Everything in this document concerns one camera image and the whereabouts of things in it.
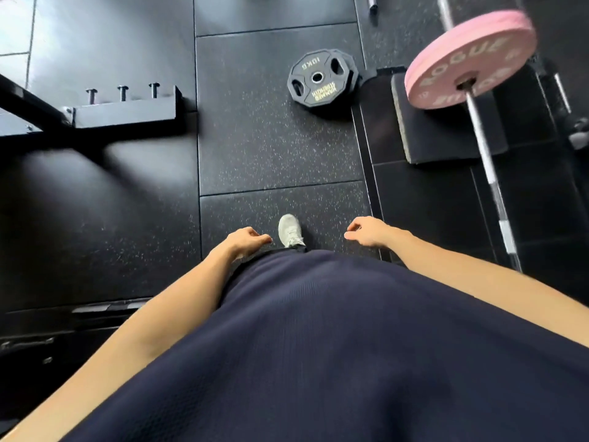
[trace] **person's left hand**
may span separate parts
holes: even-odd
[[[219,246],[227,249],[235,260],[251,256],[268,243],[272,243],[272,238],[268,234],[261,236],[254,228],[248,226],[229,234]]]

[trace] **pink weight plate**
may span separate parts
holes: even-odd
[[[456,88],[470,79],[475,96],[509,78],[534,53],[536,31],[519,10],[499,10],[465,21],[435,39],[409,66],[411,105],[426,110],[466,101]]]

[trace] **black pad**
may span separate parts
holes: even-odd
[[[411,164],[480,158],[466,104],[421,110],[413,107],[405,91],[405,73],[391,79],[395,110],[405,158]],[[492,92],[475,99],[491,154],[508,150],[507,139]]]

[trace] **shoe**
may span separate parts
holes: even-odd
[[[300,230],[298,219],[292,215],[283,215],[278,222],[278,237],[285,247],[304,245],[303,235]]]

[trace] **weight plate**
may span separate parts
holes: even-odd
[[[351,73],[350,81],[348,83],[348,93],[353,92],[354,89],[356,88],[356,84],[357,84],[358,76],[359,76],[358,67],[356,66],[356,62],[354,61],[354,58],[352,56],[350,56],[350,54],[346,54],[345,52],[342,52],[338,49],[332,49],[331,51],[335,55],[340,55],[342,57],[342,59],[344,59],[346,61],[346,63],[348,64],[348,66],[350,68],[350,73]]]
[[[291,69],[287,86],[292,98],[306,107],[332,103],[348,89],[350,68],[328,49],[305,54]]]
[[[530,19],[519,10],[500,10],[465,21],[427,46],[407,69],[411,105],[432,109],[466,101],[456,86],[474,80],[480,95],[525,65],[537,45]]]

